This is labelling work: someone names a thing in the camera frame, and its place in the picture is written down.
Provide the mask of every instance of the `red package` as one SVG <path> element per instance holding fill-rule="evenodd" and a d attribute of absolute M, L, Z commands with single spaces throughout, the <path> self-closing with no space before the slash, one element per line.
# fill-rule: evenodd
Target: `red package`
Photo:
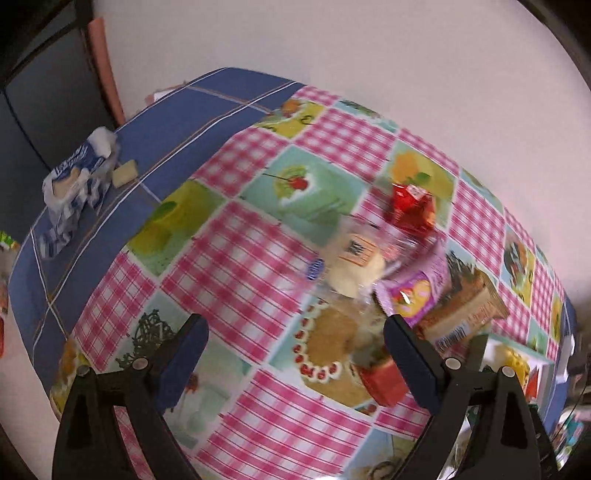
<path fill-rule="evenodd" d="M 0 317 L 0 358 L 4 355 L 4 319 Z"/>
<path fill-rule="evenodd" d="M 408 393 L 406 382 L 392 357 L 372 368 L 357 366 L 357 371 L 368 393 L 383 407 L 395 406 Z"/>
<path fill-rule="evenodd" d="M 390 222 L 412 235 L 425 237 L 435 226 L 433 195 L 416 185 L 393 185 Z"/>

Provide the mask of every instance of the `table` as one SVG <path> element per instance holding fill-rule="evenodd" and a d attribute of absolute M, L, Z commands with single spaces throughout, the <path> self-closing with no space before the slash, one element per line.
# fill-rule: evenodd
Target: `table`
<path fill-rule="evenodd" d="M 426 412 L 410 395 L 376 405 L 342 348 L 355 325 L 309 291 L 289 289 L 334 232 L 335 212 L 386 228 L 390 175 L 426 181 L 448 253 L 497 286 L 510 316 L 491 331 L 535 339 L 557 358 L 568 299 L 543 252 L 476 178 L 378 113 L 311 86 L 222 69 L 118 135 L 121 162 L 136 160 L 140 182 L 110 189 L 98 217 L 84 215 L 51 262 L 35 249 L 48 228 L 41 215 L 10 283 L 56 410 L 78 365 L 123 368 L 199 312 L 212 339 L 165 418 L 202 476 L 355 478 L 404 456 Z M 294 172 L 304 188 L 282 183 Z M 303 380 L 300 353 L 337 364 L 337 378 Z M 149 478 L 125 412 L 116 413 L 136 470 Z"/>

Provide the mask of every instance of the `sticker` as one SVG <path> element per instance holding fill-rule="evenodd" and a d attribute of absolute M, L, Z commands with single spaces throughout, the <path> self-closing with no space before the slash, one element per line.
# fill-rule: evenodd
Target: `sticker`
<path fill-rule="evenodd" d="M 316 258 L 312 260 L 312 263 L 308 265 L 308 270 L 306 271 L 306 278 L 310 281 L 317 280 L 318 277 L 324 271 L 324 260 L 321 258 Z"/>
<path fill-rule="evenodd" d="M 363 238 L 360 235 L 353 234 L 350 236 L 349 243 L 345 247 L 345 251 L 339 256 L 343 260 L 351 262 L 360 267 L 368 264 L 369 259 L 376 253 L 378 246 Z"/>

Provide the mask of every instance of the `snack package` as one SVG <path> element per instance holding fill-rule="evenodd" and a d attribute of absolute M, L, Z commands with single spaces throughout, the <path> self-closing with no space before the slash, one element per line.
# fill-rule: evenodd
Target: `snack package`
<path fill-rule="evenodd" d="M 378 365 L 369 368 L 357 366 L 357 372 L 363 386 L 378 405 L 395 407 L 408 393 L 404 377 L 387 351 Z"/>
<path fill-rule="evenodd" d="M 502 364 L 511 367 L 515 371 L 519 384 L 525 393 L 525 388 L 530 377 L 530 366 L 527 360 L 506 345 L 499 345 L 497 348 L 499 355 L 504 358 Z"/>
<path fill-rule="evenodd" d="M 445 353 L 455 343 L 466 342 L 491 320 L 505 319 L 509 315 L 491 279 L 483 271 L 474 269 L 470 283 L 462 287 L 430 310 L 414 328 L 420 338 L 431 342 L 440 353 Z"/>
<path fill-rule="evenodd" d="M 435 226 L 433 195 L 416 185 L 392 186 L 391 223 L 397 228 L 423 238 Z"/>
<path fill-rule="evenodd" d="M 411 261 L 420 243 L 395 229 L 382 230 L 354 217 L 342 217 L 339 230 L 308 266 L 296 288 L 354 299 L 360 310 L 371 302 L 375 283 Z"/>
<path fill-rule="evenodd" d="M 419 259 L 391 280 L 377 282 L 375 294 L 387 316 L 398 313 L 413 327 L 439 301 L 449 283 L 445 241 L 438 236 Z"/>

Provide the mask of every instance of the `floor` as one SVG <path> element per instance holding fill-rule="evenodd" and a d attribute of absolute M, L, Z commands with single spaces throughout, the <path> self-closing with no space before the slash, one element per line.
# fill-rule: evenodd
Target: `floor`
<path fill-rule="evenodd" d="M 153 91 L 221 66 L 345 95 L 483 180 L 545 250 L 580 318 L 591 310 L 582 254 L 591 93 L 516 0 L 95 0 L 95 9 L 127 117 Z M 57 423 L 19 342 L 8 322 L 0 421 L 49 479 Z"/>

